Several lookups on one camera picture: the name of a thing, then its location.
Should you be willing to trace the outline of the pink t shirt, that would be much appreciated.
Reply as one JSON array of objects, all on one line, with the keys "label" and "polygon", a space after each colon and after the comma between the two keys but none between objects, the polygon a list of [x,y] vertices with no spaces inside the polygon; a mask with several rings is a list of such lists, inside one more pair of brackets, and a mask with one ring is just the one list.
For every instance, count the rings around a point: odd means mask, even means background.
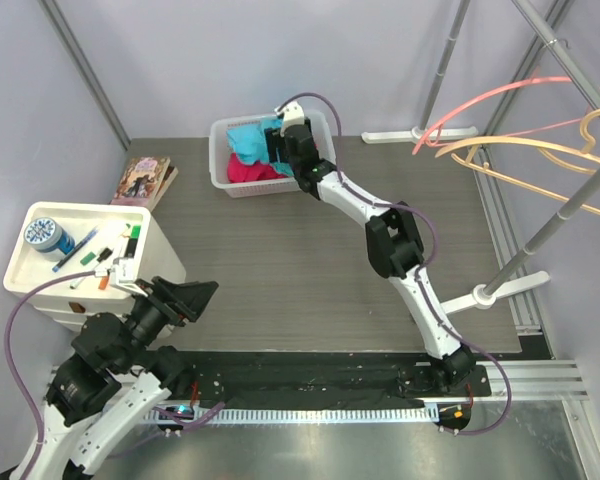
[{"label": "pink t shirt", "polygon": [[231,146],[227,166],[230,183],[248,183],[293,177],[291,166],[285,162],[270,162],[266,147]]}]

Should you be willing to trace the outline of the blue t shirt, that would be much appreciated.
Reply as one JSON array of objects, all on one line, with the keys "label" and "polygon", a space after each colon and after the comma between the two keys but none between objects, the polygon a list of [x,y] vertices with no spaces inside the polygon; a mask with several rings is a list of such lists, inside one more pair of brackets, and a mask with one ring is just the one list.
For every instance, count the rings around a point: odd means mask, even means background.
[{"label": "blue t shirt", "polygon": [[229,128],[226,132],[226,138],[230,150],[231,146],[256,147],[259,144],[262,148],[266,147],[264,129],[267,127],[281,127],[281,120],[278,118],[265,118],[255,123]]}]

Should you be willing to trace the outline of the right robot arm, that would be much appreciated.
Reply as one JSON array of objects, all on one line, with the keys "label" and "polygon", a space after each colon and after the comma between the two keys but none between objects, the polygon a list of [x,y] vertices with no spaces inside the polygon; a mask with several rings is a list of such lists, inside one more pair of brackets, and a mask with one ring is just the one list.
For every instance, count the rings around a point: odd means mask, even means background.
[{"label": "right robot arm", "polygon": [[291,168],[303,192],[363,227],[371,268],[396,289],[423,340],[430,366],[422,391],[485,395],[486,372],[452,325],[429,280],[414,210],[403,202],[392,204],[371,196],[323,158],[309,120],[268,127],[264,135],[269,157]]}]

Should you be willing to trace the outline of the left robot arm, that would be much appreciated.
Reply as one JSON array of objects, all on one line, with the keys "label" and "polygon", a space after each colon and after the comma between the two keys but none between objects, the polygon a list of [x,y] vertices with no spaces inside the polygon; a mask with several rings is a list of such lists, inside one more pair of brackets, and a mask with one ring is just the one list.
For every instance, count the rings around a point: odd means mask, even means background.
[{"label": "left robot arm", "polygon": [[23,460],[0,478],[91,479],[146,414],[164,400],[195,393],[195,368],[174,347],[147,349],[165,327],[196,321],[218,287],[215,281],[137,280],[125,319],[110,312],[89,316],[43,404],[25,397],[36,435]]}]

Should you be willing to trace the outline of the wooden hanger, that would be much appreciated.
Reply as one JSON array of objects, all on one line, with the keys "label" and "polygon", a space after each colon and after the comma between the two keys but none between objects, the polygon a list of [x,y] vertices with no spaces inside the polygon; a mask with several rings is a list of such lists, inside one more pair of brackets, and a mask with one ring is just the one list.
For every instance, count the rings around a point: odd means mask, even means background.
[{"label": "wooden hanger", "polygon": [[522,224],[538,226],[600,167],[600,107],[523,102],[494,133],[453,142],[435,156],[503,184]]}]

